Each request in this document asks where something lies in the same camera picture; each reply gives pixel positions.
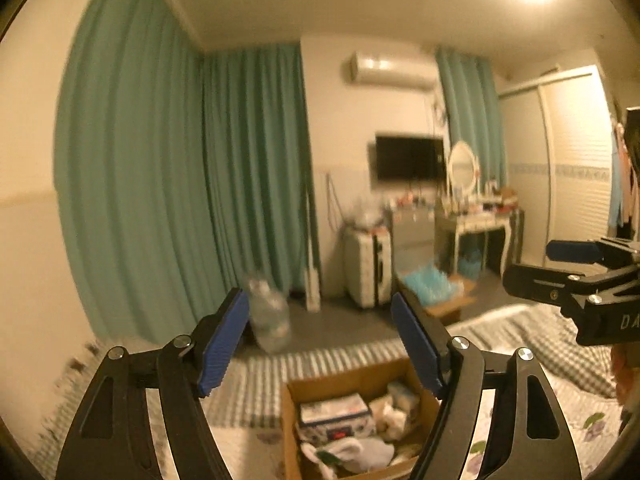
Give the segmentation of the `person's right hand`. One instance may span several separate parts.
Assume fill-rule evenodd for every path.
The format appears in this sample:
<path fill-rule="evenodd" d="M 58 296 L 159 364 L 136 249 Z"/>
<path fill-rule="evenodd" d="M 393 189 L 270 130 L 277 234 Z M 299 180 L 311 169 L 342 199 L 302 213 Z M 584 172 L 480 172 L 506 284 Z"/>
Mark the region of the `person's right hand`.
<path fill-rule="evenodd" d="M 639 367 L 632 361 L 639 355 L 638 342 L 614 344 L 611 348 L 611 374 L 615 384 L 616 400 L 620 412 L 621 434 L 633 414 L 639 411 Z"/>

